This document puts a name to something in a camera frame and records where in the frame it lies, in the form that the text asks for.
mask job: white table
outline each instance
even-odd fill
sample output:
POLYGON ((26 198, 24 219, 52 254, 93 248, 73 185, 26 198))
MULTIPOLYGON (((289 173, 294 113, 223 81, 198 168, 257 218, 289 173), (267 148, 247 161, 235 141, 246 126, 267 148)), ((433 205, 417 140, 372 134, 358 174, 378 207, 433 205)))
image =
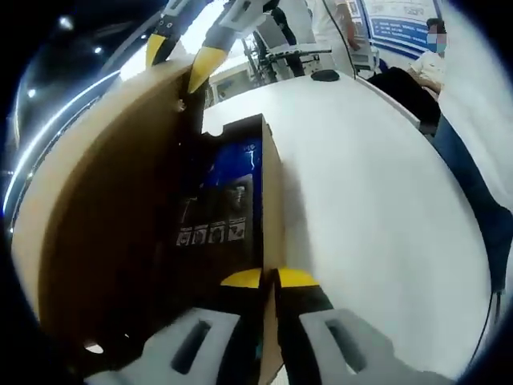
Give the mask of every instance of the white table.
POLYGON ((245 92, 205 111, 204 127, 263 113, 285 170, 290 267, 336 307, 389 336, 419 370, 457 378, 490 293, 479 227, 452 174, 384 99, 341 75, 245 92))

